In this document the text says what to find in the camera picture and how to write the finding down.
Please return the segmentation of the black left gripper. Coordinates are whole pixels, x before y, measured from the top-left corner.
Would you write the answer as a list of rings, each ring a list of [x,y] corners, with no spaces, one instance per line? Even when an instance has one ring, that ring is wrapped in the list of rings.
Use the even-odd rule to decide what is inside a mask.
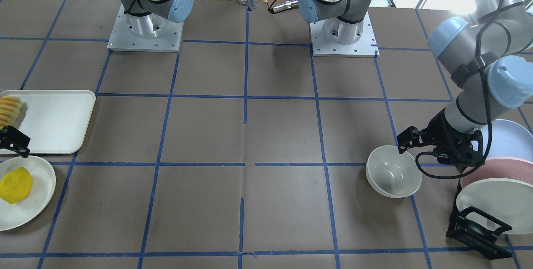
[[[434,146],[438,163],[456,167],[476,167],[485,164],[485,148],[481,131],[472,134],[457,131],[445,117],[445,110],[432,118],[422,130],[410,126],[396,136],[398,152],[411,148]]]

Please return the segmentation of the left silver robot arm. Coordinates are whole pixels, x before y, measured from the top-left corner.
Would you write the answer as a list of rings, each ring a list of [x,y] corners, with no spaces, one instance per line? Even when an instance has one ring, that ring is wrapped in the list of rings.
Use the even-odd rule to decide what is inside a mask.
[[[479,129],[532,96],[532,64],[518,56],[532,47],[532,14],[522,0],[474,1],[477,25],[453,17],[428,37],[433,56],[461,93],[425,129],[400,133],[399,153],[432,146],[438,163],[482,165],[489,148]]]

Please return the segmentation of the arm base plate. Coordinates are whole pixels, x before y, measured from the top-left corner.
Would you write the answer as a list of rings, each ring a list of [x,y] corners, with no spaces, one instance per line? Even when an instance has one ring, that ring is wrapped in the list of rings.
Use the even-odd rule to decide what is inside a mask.
[[[373,58],[380,55],[368,12],[356,24],[331,18],[310,23],[309,31],[314,56]]]
[[[121,5],[109,36],[107,49],[122,52],[179,52],[183,23],[156,14],[136,17]]]

